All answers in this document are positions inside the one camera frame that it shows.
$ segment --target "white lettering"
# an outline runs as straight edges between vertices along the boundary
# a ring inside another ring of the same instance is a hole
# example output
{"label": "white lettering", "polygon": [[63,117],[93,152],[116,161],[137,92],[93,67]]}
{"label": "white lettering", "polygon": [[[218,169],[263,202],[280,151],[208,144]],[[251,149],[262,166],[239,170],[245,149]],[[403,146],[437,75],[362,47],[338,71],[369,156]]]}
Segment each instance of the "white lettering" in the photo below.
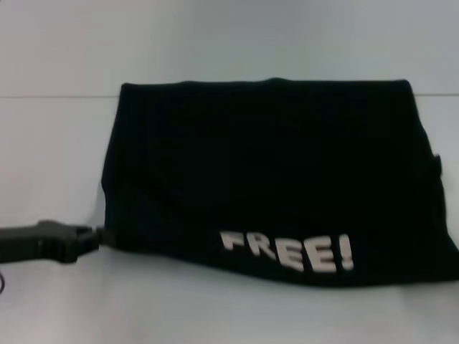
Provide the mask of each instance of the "white lettering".
{"label": "white lettering", "polygon": [[294,239],[276,239],[279,262],[284,267],[291,267],[299,272],[304,271],[301,242]]}
{"label": "white lettering", "polygon": [[328,249],[330,246],[329,236],[318,236],[304,241],[304,247],[315,272],[336,272],[333,252]]}
{"label": "white lettering", "polygon": [[270,250],[270,240],[265,235],[261,233],[247,233],[247,241],[255,256],[259,257],[261,250],[269,258],[275,260],[275,253]]}
{"label": "white lettering", "polygon": [[230,251],[233,250],[234,245],[244,246],[244,235],[237,231],[221,231],[223,246]]}

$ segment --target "white table surface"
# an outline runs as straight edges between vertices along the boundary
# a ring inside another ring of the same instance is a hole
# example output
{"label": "white table surface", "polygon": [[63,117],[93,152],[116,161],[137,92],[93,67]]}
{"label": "white table surface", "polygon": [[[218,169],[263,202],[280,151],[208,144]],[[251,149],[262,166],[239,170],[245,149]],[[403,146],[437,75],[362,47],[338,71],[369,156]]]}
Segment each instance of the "white table surface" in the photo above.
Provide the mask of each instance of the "white table surface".
{"label": "white table surface", "polygon": [[102,249],[1,266],[0,343],[454,343],[459,284],[325,290]]}

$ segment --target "black fabric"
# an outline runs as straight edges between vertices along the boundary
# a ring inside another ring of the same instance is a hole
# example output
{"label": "black fabric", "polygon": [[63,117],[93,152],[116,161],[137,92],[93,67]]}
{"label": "black fabric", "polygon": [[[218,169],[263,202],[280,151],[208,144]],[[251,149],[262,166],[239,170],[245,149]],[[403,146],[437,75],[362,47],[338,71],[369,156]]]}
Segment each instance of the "black fabric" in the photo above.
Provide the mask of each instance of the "black fabric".
{"label": "black fabric", "polygon": [[456,280],[440,174],[406,81],[126,84],[105,227],[117,249],[286,282]]}

